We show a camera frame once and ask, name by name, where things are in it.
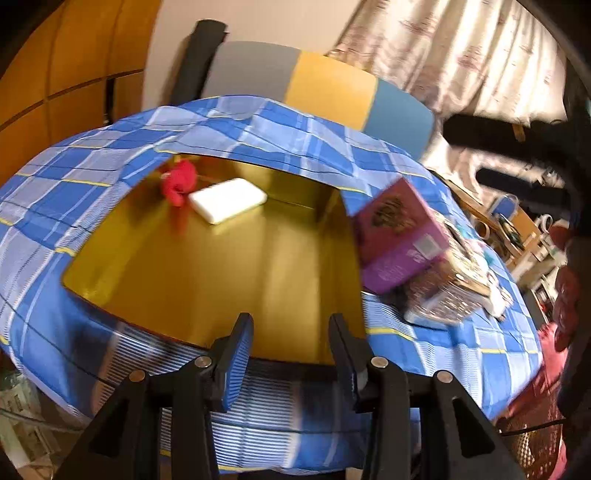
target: yellow chair panel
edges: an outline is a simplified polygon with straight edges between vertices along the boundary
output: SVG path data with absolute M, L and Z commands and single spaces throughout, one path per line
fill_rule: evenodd
M 284 103 L 312 115 L 363 130 L 378 81 L 368 72 L 302 51 Z

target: purple box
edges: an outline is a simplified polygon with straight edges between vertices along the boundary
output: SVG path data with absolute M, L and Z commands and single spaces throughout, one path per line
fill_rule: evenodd
M 375 293 L 403 284 L 449 247 L 429 206 L 402 177 L 366 205 L 354 225 L 362 281 Z

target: blue plaid cloth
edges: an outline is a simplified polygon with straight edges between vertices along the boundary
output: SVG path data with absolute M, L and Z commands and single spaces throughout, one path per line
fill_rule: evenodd
M 399 148 L 264 98 L 163 106 L 60 142 L 0 188 L 0 340 L 20 370 L 81 417 L 92 417 L 129 371 L 171 371 L 199 353 L 118 322 L 60 284 L 105 215 L 171 153 L 217 155 L 330 183 L 341 188 L 351 214 L 403 175 L 431 207 L 472 231 L 447 187 Z M 410 372 L 453 372 L 489 417 L 541 362 L 525 304 L 495 259 L 492 269 L 515 300 L 501 324 L 477 312 L 446 330 L 411 326 L 363 293 L 377 355 Z M 367 426 L 366 416 L 342 404 L 334 383 L 251 374 L 232 411 L 213 415 L 223 471 L 361 466 Z M 170 448 L 169 412 L 161 448 Z

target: gold metal tray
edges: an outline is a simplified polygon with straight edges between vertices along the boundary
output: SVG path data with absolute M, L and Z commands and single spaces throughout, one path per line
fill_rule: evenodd
M 240 312 L 255 321 L 251 355 L 332 364 L 328 319 L 341 312 L 365 334 L 359 266 L 338 189 L 216 157 L 195 163 L 197 189 L 244 178 L 267 202 L 220 225 L 160 193 L 160 174 L 137 185 L 90 236 L 63 284 L 140 329 L 208 348 Z

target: black cable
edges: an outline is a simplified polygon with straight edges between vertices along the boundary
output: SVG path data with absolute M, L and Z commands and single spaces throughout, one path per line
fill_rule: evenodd
M 522 435 L 524 433 L 529 433 L 529 432 L 533 432 L 535 430 L 541 430 L 541 429 L 545 429 L 547 427 L 551 427 L 554 425 L 562 425 L 565 422 L 566 419 L 560 419 L 560 420 L 552 420 L 546 423 L 542 423 L 540 425 L 536 425 L 534 427 L 527 427 L 526 429 L 521 429 L 521 430 L 511 430 L 509 432 L 501 432 L 501 436 L 502 437 L 512 437 L 513 435 Z
M 32 419 L 31 417 L 27 417 L 25 415 L 20 415 L 18 413 L 14 413 L 10 410 L 4 410 L 4 408 L 0 408 L 0 415 L 9 418 L 15 421 L 21 421 L 23 423 L 28 423 L 30 425 L 34 425 L 35 427 L 41 427 L 48 430 L 54 430 L 55 432 L 62 432 L 62 433 L 75 433 L 80 434 L 82 433 L 83 429 L 74 429 L 66 426 L 55 425 L 53 423 L 48 423 L 43 420 Z

